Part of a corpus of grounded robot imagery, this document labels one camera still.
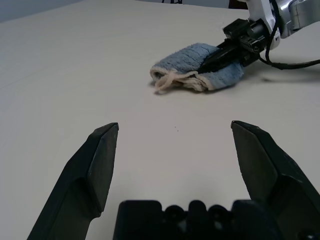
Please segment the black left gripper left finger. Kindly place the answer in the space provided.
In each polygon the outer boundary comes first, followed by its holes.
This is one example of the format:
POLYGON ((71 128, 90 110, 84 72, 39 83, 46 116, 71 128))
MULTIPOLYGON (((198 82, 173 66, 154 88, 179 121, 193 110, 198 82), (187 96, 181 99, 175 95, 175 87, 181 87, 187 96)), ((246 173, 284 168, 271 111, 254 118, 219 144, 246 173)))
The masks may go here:
POLYGON ((95 129, 70 158, 28 239, 84 240, 105 210, 113 177, 119 125, 95 129))

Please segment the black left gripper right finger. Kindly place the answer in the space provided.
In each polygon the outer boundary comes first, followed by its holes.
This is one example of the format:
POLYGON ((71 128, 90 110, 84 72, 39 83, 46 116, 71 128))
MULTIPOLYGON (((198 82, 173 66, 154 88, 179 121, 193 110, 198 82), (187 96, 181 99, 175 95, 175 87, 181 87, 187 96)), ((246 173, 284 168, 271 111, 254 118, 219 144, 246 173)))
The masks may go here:
POLYGON ((286 240, 320 238, 320 194, 298 164, 258 126, 231 123, 238 164, 252 200, 271 211, 286 240))

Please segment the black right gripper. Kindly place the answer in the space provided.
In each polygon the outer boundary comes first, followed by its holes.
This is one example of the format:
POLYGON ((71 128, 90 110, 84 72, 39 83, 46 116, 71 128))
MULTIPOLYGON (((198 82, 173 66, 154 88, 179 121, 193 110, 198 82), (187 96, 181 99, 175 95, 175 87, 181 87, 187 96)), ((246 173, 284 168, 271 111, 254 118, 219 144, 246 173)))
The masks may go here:
POLYGON ((210 53, 198 69, 199 74, 217 72, 235 62, 243 67, 251 65, 260 57, 270 38, 269 30, 262 20, 236 19, 223 28, 227 44, 220 44, 210 53))

